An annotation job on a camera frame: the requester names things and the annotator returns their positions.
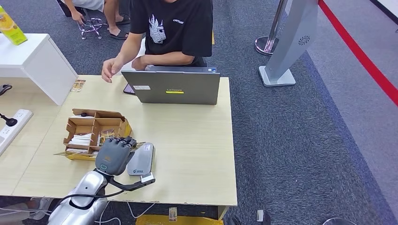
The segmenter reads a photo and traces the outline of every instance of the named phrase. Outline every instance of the man's hand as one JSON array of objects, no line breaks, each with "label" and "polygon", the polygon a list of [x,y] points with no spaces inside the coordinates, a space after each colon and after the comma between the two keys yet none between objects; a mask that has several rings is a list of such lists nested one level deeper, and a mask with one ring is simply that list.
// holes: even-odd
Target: man's hand
[{"label": "man's hand", "polygon": [[123,61],[118,59],[117,57],[104,61],[101,72],[102,79],[104,79],[104,81],[108,83],[112,83],[111,78],[113,77],[113,75],[120,71],[122,66]]},{"label": "man's hand", "polygon": [[148,66],[148,64],[145,62],[145,55],[135,58],[131,63],[131,67],[136,70],[145,70],[146,66]]},{"label": "man's hand", "polygon": [[74,11],[74,12],[71,12],[71,14],[72,14],[72,19],[73,19],[74,21],[78,22],[79,24],[83,24],[83,20],[82,20],[82,19],[84,19],[84,16],[83,16],[81,13],[79,13],[79,12],[76,10],[76,11]]}]

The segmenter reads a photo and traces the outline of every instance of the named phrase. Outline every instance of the graphic print on t-shirt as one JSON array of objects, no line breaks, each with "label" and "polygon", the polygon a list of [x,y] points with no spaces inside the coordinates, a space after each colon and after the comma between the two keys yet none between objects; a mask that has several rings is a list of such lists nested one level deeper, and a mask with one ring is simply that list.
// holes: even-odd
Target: graphic print on t-shirt
[{"label": "graphic print on t-shirt", "polygon": [[159,24],[158,19],[152,14],[152,18],[149,18],[149,31],[153,42],[157,44],[163,44],[166,40],[166,33],[163,28],[163,20]]}]

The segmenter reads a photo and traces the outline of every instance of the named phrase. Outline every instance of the red stripe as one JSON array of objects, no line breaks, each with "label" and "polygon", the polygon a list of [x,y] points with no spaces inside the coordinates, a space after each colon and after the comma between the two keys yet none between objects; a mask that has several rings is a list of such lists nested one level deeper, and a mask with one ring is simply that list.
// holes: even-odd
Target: red stripe
[{"label": "red stripe", "polygon": [[337,17],[332,13],[330,8],[326,5],[323,0],[319,0],[319,6],[330,20],[333,27],[339,33],[341,38],[354,53],[355,57],[359,60],[362,66],[372,76],[376,83],[382,88],[382,90],[391,98],[391,100],[398,106],[398,90],[394,85],[383,75],[383,73],[377,68],[377,66],[370,60],[370,58],[363,52],[347,30],[343,27]]}]

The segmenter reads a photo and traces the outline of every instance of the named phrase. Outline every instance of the yellow bag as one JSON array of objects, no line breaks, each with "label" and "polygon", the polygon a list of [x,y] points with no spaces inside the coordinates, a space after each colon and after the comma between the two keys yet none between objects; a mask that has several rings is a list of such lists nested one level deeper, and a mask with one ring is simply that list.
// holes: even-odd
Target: yellow bag
[{"label": "yellow bag", "polygon": [[205,217],[182,217],[178,216],[177,221],[169,222],[168,216],[142,215],[136,225],[224,225],[222,220],[209,219]]},{"label": "yellow bag", "polygon": [[27,40],[22,30],[0,6],[0,31],[15,45]]}]

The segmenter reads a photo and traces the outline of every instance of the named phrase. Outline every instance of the floor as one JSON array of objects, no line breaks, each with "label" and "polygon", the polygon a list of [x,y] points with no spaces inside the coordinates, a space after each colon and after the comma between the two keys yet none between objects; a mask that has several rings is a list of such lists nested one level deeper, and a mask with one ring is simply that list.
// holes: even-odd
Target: floor
[{"label": "floor", "polygon": [[[99,74],[102,61],[116,56],[122,42],[109,38],[105,30],[101,40],[81,40],[76,23],[61,14],[56,1],[42,1],[0,0],[0,5],[24,32],[49,33],[78,74]],[[253,44],[268,34],[278,2],[213,1],[215,45],[207,61],[230,78],[237,174],[238,206],[228,211],[225,223],[237,215],[245,225],[259,224],[256,211],[264,209],[273,225],[320,225],[331,217],[359,225],[398,225],[398,107],[321,10],[316,41],[291,67],[297,84],[265,88],[257,69],[269,58],[258,54]],[[370,1],[325,2],[398,86],[397,26]],[[38,12],[45,12],[46,19]],[[22,201],[1,199],[0,206]],[[145,207],[135,204],[134,212]],[[149,213],[166,214],[167,208],[156,205]],[[178,210],[215,217],[214,207]],[[122,224],[134,224],[126,203],[113,202],[106,218],[113,216]]]}]

